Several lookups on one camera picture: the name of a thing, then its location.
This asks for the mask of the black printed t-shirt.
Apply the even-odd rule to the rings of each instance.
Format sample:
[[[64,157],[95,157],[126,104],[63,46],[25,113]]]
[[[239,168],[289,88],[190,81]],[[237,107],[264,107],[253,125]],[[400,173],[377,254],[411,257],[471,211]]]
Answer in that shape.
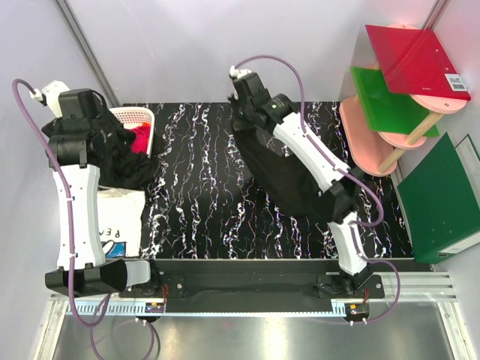
[[[296,155],[284,157],[266,148],[254,129],[232,133],[244,165],[284,215],[341,222],[334,197],[319,195],[320,186]]]

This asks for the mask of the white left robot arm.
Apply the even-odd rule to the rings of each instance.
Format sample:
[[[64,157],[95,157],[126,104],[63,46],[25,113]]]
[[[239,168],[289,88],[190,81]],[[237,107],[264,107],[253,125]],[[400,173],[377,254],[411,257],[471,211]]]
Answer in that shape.
[[[141,259],[107,259],[98,225],[101,164],[111,146],[110,134],[122,125],[103,96],[90,88],[69,89],[54,80],[37,94],[55,118],[42,129],[55,180],[61,220],[57,268],[45,275],[56,293],[78,298],[121,293],[136,287],[156,296],[162,279]]]

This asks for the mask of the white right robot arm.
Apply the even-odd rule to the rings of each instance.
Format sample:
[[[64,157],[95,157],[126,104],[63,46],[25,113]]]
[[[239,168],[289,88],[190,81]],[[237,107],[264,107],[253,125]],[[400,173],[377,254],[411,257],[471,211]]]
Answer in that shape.
[[[318,214],[334,239],[340,288],[357,297],[372,272],[359,247],[356,197],[363,172],[335,156],[304,123],[300,106],[271,96],[260,76],[232,68],[232,132],[245,166],[287,216]]]

